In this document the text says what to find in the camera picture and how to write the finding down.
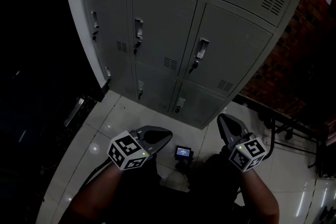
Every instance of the floor tile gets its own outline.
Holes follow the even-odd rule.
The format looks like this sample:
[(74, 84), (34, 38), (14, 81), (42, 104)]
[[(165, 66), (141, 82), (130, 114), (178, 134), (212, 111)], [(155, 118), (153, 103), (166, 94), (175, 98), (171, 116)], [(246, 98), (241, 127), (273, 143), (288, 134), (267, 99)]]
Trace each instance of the floor tile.
[(96, 132), (95, 129), (84, 123), (72, 140), (47, 189), (47, 193), (56, 202), (60, 201), (71, 176), (75, 172), (80, 159), (83, 157)]
[(314, 169), (307, 166), (306, 155), (275, 148), (268, 187), (275, 192), (314, 190)]
[(236, 203), (237, 205), (240, 205), (240, 206), (244, 206), (244, 205), (245, 205), (245, 202), (244, 202), (242, 193), (239, 193), (239, 194), (237, 195), (237, 198), (236, 198), (236, 200), (235, 200), (235, 203)]
[(198, 162), (205, 162), (209, 157), (214, 154), (219, 154), (222, 150), (222, 147), (225, 145), (224, 140), (219, 134), (217, 118), (211, 121), (209, 124), (205, 138), (198, 155)]
[(85, 122), (98, 130), (119, 98), (120, 94), (108, 91), (104, 99), (92, 109)]
[(272, 164), (273, 164), (274, 154), (271, 154), (268, 159), (263, 160), (257, 167), (254, 168), (254, 171), (258, 174), (261, 180), (268, 186), (269, 178), (271, 175)]
[(58, 224), (58, 222), (61, 220), (63, 214), (65, 212), (65, 209), (62, 206), (57, 206), (56, 212), (54, 214), (54, 217), (51, 221), (51, 224)]
[[(306, 140), (304, 138), (295, 136), (295, 135), (293, 135), (292, 139), (286, 141), (285, 136), (286, 136), (286, 132), (281, 132), (279, 134), (276, 134), (275, 135), (275, 141), (278, 142), (278, 143), (281, 143), (281, 144), (285, 144), (285, 145), (288, 145), (288, 146), (292, 146), (292, 147), (301, 149), (301, 150), (305, 150), (305, 151), (309, 151), (309, 152), (313, 152), (313, 153), (316, 152), (316, 143), (314, 143), (312, 141), (309, 141), (309, 140)], [(265, 128), (263, 137), (264, 137), (264, 140), (263, 140), (264, 144), (270, 145), (271, 130)], [(295, 153), (301, 154), (301, 155), (307, 155), (306, 152), (296, 150), (296, 149), (293, 149), (293, 148), (289, 148), (289, 147), (279, 145), (279, 144), (275, 144), (275, 148), (280, 148), (282, 150), (289, 151), (289, 152), (295, 152)], [(315, 162), (315, 155), (314, 154), (309, 154), (307, 156), (310, 157), (310, 159), (311, 159), (310, 161), (313, 164)]]
[(320, 223), (320, 221), (317, 221), (317, 218), (321, 215), (325, 206), (328, 210), (331, 207), (336, 208), (336, 189), (325, 188), (315, 190), (306, 224)]
[(317, 178), (315, 189), (336, 189), (336, 180)]
[(121, 97), (100, 128), (100, 132), (113, 138), (125, 130), (138, 129), (145, 125), (159, 126), (173, 132), (171, 141), (158, 153), (156, 161), (174, 168), (174, 152), (177, 145), (191, 147), (197, 156), (205, 131), (157, 113), (125, 97)]
[(50, 224), (57, 208), (57, 202), (49, 194), (45, 194), (41, 204), (36, 224)]
[(303, 224), (306, 219), (313, 191), (273, 193), (279, 204), (280, 224)]
[(160, 181), (162, 186), (184, 191), (187, 178), (183, 174), (161, 164), (156, 164), (156, 169), (158, 175), (162, 177)]
[(66, 209), (91, 172), (107, 159), (109, 143), (110, 139), (103, 134), (98, 132), (95, 135), (78, 164), (59, 205)]
[[(250, 111), (244, 106), (238, 105), (236, 103), (230, 103), (227, 109), (223, 111), (223, 113), (233, 115), (236, 118), (247, 122), (247, 125), (249, 125), (249, 127), (247, 125), (246, 126), (249, 128), (249, 130), (251, 130), (252, 126), (254, 126), (253, 128), (255, 133), (256, 130), (258, 130), (259, 132), (259, 130), (263, 128), (262, 126), (259, 126), (259, 119), (257, 118), (257, 115), (254, 115), (253, 111)], [(211, 121), (207, 128), (204, 142), (202, 144), (202, 148), (197, 161), (205, 162), (210, 156), (218, 154), (224, 145), (225, 143), (221, 138), (218, 130), (217, 118), (215, 118)], [(271, 172), (272, 159), (273, 155), (271, 155), (267, 160), (263, 161), (262, 163), (260, 163), (260, 165), (255, 167), (255, 171), (266, 185), (268, 184)]]
[(232, 115), (237, 119), (244, 122), (250, 132), (253, 132), (257, 136), (261, 136), (264, 133), (264, 123), (260, 121), (258, 113), (249, 109), (246, 106), (230, 102), (223, 110), (223, 113)]

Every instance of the red brick wall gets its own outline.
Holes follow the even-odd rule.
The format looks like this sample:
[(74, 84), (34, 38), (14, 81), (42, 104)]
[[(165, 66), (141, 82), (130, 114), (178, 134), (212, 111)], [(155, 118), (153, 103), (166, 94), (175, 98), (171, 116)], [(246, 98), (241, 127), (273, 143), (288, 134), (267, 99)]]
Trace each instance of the red brick wall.
[(304, 107), (297, 94), (302, 82), (298, 69), (327, 33), (336, 33), (334, 4), (335, 0), (331, 7), (325, 0), (300, 0), (274, 49), (240, 93), (289, 116)]

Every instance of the forearm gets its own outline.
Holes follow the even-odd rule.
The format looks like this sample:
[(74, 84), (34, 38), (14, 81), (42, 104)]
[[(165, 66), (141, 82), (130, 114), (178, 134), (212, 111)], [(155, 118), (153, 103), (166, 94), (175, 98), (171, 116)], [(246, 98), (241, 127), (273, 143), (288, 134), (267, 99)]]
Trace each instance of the forearm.
[(263, 219), (264, 223), (278, 223), (278, 202), (257, 173), (253, 169), (239, 173), (239, 180), (245, 204)]
[(76, 194), (67, 211), (72, 211), (88, 220), (97, 219), (100, 213), (111, 204), (121, 175), (122, 172), (115, 164), (110, 164)]

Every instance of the small screen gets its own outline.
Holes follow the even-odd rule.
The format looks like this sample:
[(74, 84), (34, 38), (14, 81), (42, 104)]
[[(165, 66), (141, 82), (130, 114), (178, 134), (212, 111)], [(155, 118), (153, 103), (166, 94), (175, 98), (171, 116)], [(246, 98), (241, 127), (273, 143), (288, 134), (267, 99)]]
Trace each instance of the small screen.
[(180, 156), (189, 157), (190, 150), (186, 150), (185, 148), (178, 147), (176, 154)]

